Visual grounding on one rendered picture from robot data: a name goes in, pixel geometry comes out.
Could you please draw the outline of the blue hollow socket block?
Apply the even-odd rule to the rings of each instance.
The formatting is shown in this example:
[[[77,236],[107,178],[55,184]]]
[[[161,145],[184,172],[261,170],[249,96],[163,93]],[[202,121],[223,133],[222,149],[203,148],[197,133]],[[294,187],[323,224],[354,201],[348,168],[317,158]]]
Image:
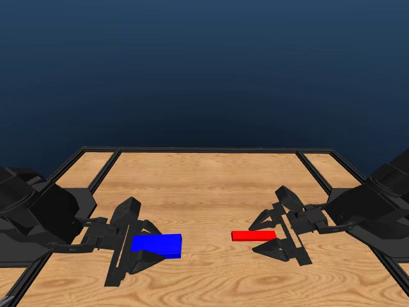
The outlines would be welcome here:
[[[176,234],[135,235],[131,245],[131,252],[149,251],[165,256],[167,259],[181,258],[182,236]]]

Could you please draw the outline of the thin red peg bar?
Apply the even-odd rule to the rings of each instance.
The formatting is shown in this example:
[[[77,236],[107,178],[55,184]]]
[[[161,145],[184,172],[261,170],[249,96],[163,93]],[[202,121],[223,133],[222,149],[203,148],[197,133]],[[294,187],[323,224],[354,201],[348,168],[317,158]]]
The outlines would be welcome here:
[[[276,239],[274,231],[232,231],[231,240],[233,242],[267,242]]]

